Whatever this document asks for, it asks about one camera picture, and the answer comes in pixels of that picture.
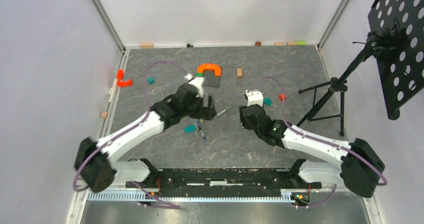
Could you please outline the green highlighter pen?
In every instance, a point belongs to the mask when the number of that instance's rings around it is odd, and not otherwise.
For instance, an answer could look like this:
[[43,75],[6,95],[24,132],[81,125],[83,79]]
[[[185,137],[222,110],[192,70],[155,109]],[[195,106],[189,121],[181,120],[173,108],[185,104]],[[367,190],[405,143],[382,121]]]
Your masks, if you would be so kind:
[[230,105],[230,106],[226,107],[225,109],[223,109],[223,110],[219,111],[219,112],[216,114],[216,116],[218,117],[218,116],[220,116],[220,115],[224,114],[225,112],[229,111],[232,107],[233,107],[232,105]]

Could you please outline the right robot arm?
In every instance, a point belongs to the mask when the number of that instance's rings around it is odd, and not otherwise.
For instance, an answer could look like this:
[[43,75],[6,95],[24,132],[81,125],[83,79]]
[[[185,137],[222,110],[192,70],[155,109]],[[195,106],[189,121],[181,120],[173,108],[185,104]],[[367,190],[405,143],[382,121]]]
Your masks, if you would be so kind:
[[343,185],[354,194],[371,198],[377,186],[385,185],[385,164],[363,139],[353,142],[316,135],[281,119],[271,119],[258,104],[239,107],[244,129],[270,146],[295,150],[321,159],[321,162],[297,160],[291,167],[289,183],[302,188],[307,183]]

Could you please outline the blue pen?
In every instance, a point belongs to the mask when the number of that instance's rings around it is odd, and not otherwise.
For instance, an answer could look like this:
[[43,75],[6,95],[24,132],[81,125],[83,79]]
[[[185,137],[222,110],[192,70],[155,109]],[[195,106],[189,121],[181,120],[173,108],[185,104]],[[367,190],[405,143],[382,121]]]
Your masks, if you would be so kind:
[[207,142],[208,140],[207,140],[207,137],[206,137],[206,135],[205,135],[205,133],[204,133],[204,131],[203,131],[202,127],[201,127],[201,123],[200,123],[200,121],[199,121],[198,119],[196,119],[196,120],[195,120],[195,123],[196,123],[196,126],[197,126],[197,128],[198,128],[198,130],[199,130],[199,132],[200,132],[200,135],[201,135],[201,137],[202,137],[203,141],[204,141],[204,142]]

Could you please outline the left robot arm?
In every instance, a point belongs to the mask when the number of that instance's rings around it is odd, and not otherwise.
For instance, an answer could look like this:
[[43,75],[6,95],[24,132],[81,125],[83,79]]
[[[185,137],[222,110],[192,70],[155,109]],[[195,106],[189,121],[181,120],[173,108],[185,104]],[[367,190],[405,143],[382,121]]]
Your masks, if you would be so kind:
[[118,169],[115,163],[132,148],[170,127],[181,119],[204,119],[211,121],[216,115],[215,97],[207,95],[207,102],[202,84],[193,81],[180,85],[174,94],[154,103],[138,119],[110,135],[94,140],[83,139],[78,147],[74,169],[76,174],[73,188],[79,191],[79,178],[94,193],[107,189],[115,180]]

